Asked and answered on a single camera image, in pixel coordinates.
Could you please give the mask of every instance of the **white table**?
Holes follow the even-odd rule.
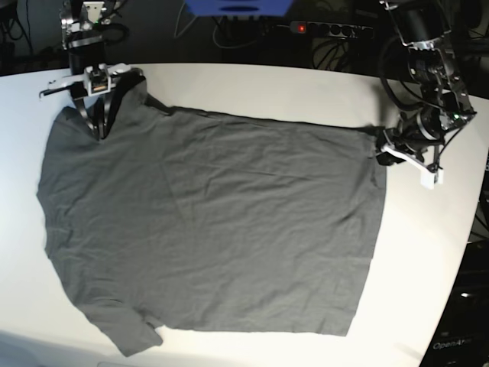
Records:
[[[167,105],[347,127],[393,123],[397,114],[379,82],[364,76],[218,64],[141,67],[149,92]],[[474,217],[489,147],[488,101],[471,99],[479,114],[443,155],[445,184],[426,190],[414,167],[388,168],[374,260],[347,337],[162,328],[161,347],[125,359],[70,304],[44,254],[37,182],[52,121],[70,101],[67,93],[43,101],[37,94],[63,75],[0,79],[0,352],[8,343],[48,367],[418,366]]]

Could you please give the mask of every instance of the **gray t-shirt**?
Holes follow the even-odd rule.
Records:
[[[384,208],[374,138],[146,99],[104,141],[74,109],[53,124],[38,198],[71,302],[125,356],[161,325],[345,335]]]

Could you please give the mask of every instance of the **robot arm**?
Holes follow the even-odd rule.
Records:
[[[69,54],[72,76],[52,82],[42,96],[68,89],[80,114],[97,138],[107,137],[115,113],[110,113],[115,88],[122,80],[141,78],[140,70],[119,64],[105,65],[101,27],[127,0],[68,0],[60,13],[63,47]],[[381,52],[379,77],[390,99],[401,111],[396,128],[384,129],[377,140],[377,159],[382,165],[407,161],[423,172],[423,184],[434,187],[442,181],[440,157],[450,142],[449,132],[461,131],[475,116],[461,78],[450,41],[450,27],[438,0],[380,0],[390,13],[397,36],[390,39]],[[108,11],[105,4],[112,9]],[[393,46],[409,52],[406,67],[413,81],[420,85],[417,103],[401,102],[389,87],[384,64]],[[93,116],[89,116],[83,99],[99,96]],[[432,163],[425,164],[424,153],[434,147]]]
[[[440,157],[449,142],[449,132],[461,131],[474,117],[467,88],[462,80],[450,41],[450,28],[436,0],[381,0],[392,17],[397,36],[381,52],[379,76],[387,95],[402,111],[396,128],[386,129],[377,142],[379,162],[392,165],[407,161],[419,168],[424,186],[433,188],[442,181]],[[414,105],[402,103],[384,76],[389,49],[402,44],[408,49],[406,61],[413,81],[420,85],[421,96]],[[434,147],[431,164],[423,153]]]
[[[104,1],[67,0],[60,12],[63,48],[67,51],[72,75],[49,83],[40,97],[69,90],[80,115],[93,135],[105,139],[115,119],[116,109],[125,88],[144,79],[140,70],[123,63],[113,67],[105,64],[104,27],[110,25],[109,11]],[[84,99],[98,96],[93,113],[86,109]]]

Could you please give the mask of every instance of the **blue object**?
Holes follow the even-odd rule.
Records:
[[[186,0],[198,17],[267,15],[281,17],[293,0]]]

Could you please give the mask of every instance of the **power strip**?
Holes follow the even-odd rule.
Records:
[[[315,21],[291,21],[290,31],[295,34],[308,34],[313,37],[360,38],[371,40],[374,29],[362,25],[319,23]]]

